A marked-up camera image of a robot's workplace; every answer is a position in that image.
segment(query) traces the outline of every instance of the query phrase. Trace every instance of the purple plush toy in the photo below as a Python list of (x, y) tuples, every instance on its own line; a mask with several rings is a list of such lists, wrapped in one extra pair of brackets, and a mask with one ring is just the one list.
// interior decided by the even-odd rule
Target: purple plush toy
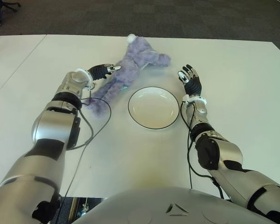
[[(170, 57), (156, 52), (144, 37), (130, 34), (127, 37), (129, 45), (124, 58), (116, 63), (121, 69), (113, 72), (110, 82), (101, 86), (92, 94), (92, 97), (101, 98), (111, 103), (118, 93), (130, 86), (138, 77), (140, 71), (148, 64), (167, 67), (170, 65)], [(108, 108), (106, 103), (100, 100), (91, 100), (89, 106), (95, 116), (100, 117)]]

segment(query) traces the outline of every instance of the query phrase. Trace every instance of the triangle logo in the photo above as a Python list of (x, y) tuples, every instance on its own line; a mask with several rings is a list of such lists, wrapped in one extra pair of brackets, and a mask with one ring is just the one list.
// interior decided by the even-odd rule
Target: triangle logo
[(176, 203), (171, 203), (166, 211), (166, 214), (168, 214), (169, 216), (188, 216), (189, 212), (182, 206)]

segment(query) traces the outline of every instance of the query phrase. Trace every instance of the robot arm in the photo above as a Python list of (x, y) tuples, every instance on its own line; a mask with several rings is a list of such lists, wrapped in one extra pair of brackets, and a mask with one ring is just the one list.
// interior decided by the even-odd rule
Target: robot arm
[(39, 224), (50, 221), (60, 206), (65, 151), (79, 135), (83, 88), (120, 66), (98, 65), (66, 74), (32, 127), (32, 149), (21, 156), (0, 184), (0, 223)]
[(260, 172), (242, 168), (240, 149), (208, 122), (206, 100), (200, 96), (196, 71), (189, 65), (183, 68), (185, 72), (178, 75), (187, 93), (183, 102), (199, 164), (216, 179), (233, 203), (280, 223), (280, 185)]

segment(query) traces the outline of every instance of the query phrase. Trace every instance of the chair leg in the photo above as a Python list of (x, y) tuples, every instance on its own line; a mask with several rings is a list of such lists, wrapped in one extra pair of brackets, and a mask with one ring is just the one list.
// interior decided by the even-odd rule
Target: chair leg
[(19, 2), (2, 2), (2, 6), (6, 7), (6, 8), (9, 8), (11, 10), (13, 10), (13, 12), (17, 12), (16, 9), (10, 7), (9, 5), (17, 5), (18, 7), (21, 7), (20, 3)]
[(11, 10), (13, 10), (13, 12), (16, 12), (17, 10), (14, 8), (11, 8), (10, 6), (6, 5), (5, 3), (2, 4), (4, 7), (9, 8)]

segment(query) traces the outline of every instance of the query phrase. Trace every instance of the white pom-pom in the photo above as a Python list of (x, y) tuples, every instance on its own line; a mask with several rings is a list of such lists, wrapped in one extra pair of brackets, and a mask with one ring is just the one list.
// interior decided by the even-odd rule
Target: white pom-pom
[(132, 43), (136, 39), (136, 37), (137, 36), (135, 34), (130, 34), (129, 36), (127, 36), (128, 43)]

